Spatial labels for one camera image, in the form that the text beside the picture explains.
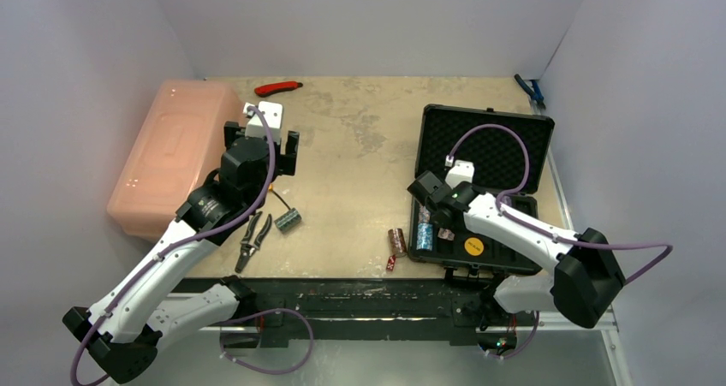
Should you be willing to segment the red utility knife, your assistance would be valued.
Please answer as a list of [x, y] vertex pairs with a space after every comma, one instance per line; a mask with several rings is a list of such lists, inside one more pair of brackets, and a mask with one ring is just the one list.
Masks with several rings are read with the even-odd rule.
[[292, 92], [296, 89], [302, 88], [303, 86], [304, 84], [302, 82], [288, 80], [258, 86], [253, 90], [253, 92], [260, 98], [268, 98], [278, 93]]

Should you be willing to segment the black handled pliers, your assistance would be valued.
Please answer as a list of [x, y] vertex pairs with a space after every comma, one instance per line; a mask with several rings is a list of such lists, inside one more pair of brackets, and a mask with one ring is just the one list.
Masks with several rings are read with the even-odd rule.
[[263, 213], [255, 213], [247, 223], [245, 234], [240, 241], [240, 254], [235, 264], [235, 274], [241, 274], [251, 257], [259, 251], [272, 226], [271, 214], [267, 214], [262, 226], [257, 229]]

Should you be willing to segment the green terminal block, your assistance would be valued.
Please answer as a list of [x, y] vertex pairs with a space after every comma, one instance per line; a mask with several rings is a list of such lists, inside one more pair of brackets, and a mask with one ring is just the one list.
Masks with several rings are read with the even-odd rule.
[[296, 208], [288, 209], [280, 217], [276, 218], [274, 224], [282, 234], [294, 230], [302, 222], [302, 216]]

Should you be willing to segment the blue handled pliers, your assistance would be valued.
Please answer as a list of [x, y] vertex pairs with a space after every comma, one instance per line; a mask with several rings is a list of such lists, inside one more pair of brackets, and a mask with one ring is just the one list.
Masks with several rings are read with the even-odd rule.
[[514, 80], [538, 109], [546, 109], [545, 98], [537, 80], [524, 80], [519, 74], [514, 75]]

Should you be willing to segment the red dice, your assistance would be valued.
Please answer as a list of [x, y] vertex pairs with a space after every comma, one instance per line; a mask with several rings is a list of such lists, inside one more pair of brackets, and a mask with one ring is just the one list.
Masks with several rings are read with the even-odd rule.
[[388, 257], [387, 264], [386, 264], [386, 270], [388, 272], [392, 272], [396, 267], [396, 255], [391, 255]]

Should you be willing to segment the pink translucent storage box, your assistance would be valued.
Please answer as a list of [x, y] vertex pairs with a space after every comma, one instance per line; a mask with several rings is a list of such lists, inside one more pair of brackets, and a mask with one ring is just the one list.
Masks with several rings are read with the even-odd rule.
[[227, 83], [167, 80], [147, 117], [107, 204], [126, 235], [157, 241], [187, 196], [220, 164], [223, 126], [241, 117]]

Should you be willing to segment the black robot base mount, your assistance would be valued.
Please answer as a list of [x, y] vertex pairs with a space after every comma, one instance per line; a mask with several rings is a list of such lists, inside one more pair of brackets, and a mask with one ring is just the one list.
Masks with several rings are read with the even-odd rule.
[[221, 330], [233, 348], [287, 347], [291, 341], [444, 341], [508, 352], [538, 323], [492, 299], [490, 278], [242, 278], [254, 293], [244, 315], [287, 308]]

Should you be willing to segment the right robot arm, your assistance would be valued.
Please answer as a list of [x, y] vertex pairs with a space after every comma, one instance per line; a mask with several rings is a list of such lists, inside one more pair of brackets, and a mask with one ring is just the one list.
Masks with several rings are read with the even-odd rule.
[[615, 255], [595, 229], [577, 233], [539, 221], [479, 193], [469, 181], [450, 187], [430, 171], [408, 192], [431, 213], [438, 228], [461, 224], [539, 265], [542, 276], [510, 276], [483, 297], [483, 317], [500, 324], [513, 313], [559, 312], [571, 323], [592, 329], [626, 284]]

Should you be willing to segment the blue chip stack in case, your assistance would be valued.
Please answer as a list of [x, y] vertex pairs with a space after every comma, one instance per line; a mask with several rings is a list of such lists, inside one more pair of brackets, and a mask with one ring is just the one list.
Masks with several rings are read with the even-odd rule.
[[430, 252], [433, 250], [431, 213], [425, 207], [420, 207], [419, 210], [416, 235], [416, 249], [418, 251]]

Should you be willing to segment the brown black chip stack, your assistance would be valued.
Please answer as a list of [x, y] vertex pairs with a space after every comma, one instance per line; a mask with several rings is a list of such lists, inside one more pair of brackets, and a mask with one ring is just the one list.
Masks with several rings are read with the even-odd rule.
[[402, 229], [389, 229], [387, 231], [391, 255], [395, 258], [402, 258], [408, 255], [408, 245]]

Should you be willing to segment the black poker set case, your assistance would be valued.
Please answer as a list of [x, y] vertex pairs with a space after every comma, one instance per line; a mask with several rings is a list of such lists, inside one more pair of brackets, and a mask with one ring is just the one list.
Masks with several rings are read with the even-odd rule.
[[[496, 195], [518, 186], [521, 178], [526, 177], [525, 186], [517, 194], [509, 195], [505, 202], [531, 217], [538, 217], [539, 204], [534, 195], [539, 190], [554, 127], [554, 121], [545, 116], [428, 104], [422, 114], [414, 174], [420, 176], [430, 171], [444, 179], [448, 171], [445, 158], [452, 153], [457, 159], [473, 163], [473, 186], [479, 193]], [[540, 272], [540, 266], [532, 260], [486, 236], [469, 232], [463, 223], [454, 226], [454, 241], [438, 239], [438, 230], [434, 229], [433, 250], [418, 251], [419, 210], [419, 204], [413, 202], [408, 243], [413, 260], [494, 273], [530, 276]], [[483, 254], [478, 257], [468, 255], [463, 247], [465, 239], [472, 236], [485, 244]]]

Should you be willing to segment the aluminium frame rail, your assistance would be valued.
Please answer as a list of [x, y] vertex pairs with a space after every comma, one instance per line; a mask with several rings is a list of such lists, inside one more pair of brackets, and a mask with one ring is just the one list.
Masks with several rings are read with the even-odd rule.
[[[172, 290], [170, 294], [167, 295], [167, 298], [162, 302], [162, 306], [177, 306], [181, 304], [183, 301], [188, 300], [198, 294], [204, 293], [207, 289], [209, 289], [213, 283], [209, 280], [186, 280], [181, 283], [181, 286], [178, 288], [175, 288]], [[272, 314], [278, 314], [278, 313], [287, 313], [290, 316], [295, 316], [299, 318], [301, 316], [300, 313], [298, 313], [295, 310], [287, 309], [287, 308], [275, 308], [270, 310], [264, 310], [261, 312], [256, 312], [252, 316], [246, 315], [242, 318], [232, 319], [230, 321], [220, 323], [220, 324], [211, 324], [207, 325], [199, 330], [216, 330], [217, 332], [221, 333], [221, 330], [223, 328], [232, 327], [234, 324], [243, 324], [243, 323], [250, 323], [255, 318], [264, 318], [267, 316], [270, 316]], [[532, 330], [537, 330], [539, 332], [545, 332], [545, 331], [567, 331], [567, 330], [578, 330], [579, 326], [576, 324], [571, 323], [568, 319], [566, 319], [563, 315], [561, 315], [559, 312], [547, 312], [543, 311], [540, 313], [534, 313], [535, 317], [538, 319], [538, 323], [535, 324], [531, 329], [527, 330], [525, 337], [521, 338], [521, 343], [519, 346], [523, 346], [527, 344], [527, 336]], [[500, 358], [500, 357], [508, 357], [510, 356], [516, 349], [516, 347], [508, 352], [505, 352], [500, 349], [489, 349], [489, 348], [483, 348], [483, 351], [485, 353], [488, 353], [493, 358]]]

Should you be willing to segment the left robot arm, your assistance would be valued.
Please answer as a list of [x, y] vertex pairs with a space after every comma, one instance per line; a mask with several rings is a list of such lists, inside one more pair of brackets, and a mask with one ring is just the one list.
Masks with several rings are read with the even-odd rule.
[[80, 342], [72, 384], [80, 382], [84, 353], [104, 379], [128, 383], [182, 337], [211, 324], [247, 324], [258, 312], [256, 294], [237, 276], [223, 277], [177, 306], [161, 305], [198, 262], [254, 218], [276, 177], [295, 174], [299, 133], [290, 131], [281, 142], [269, 128], [260, 135], [251, 128], [226, 122], [219, 166], [187, 196], [155, 247], [104, 298], [63, 316]]

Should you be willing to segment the yellow big blind button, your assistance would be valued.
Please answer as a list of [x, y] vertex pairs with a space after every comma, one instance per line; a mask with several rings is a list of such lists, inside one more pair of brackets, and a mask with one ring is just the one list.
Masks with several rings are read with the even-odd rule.
[[473, 257], [482, 255], [485, 250], [484, 242], [480, 238], [474, 236], [465, 239], [463, 247], [466, 253]]

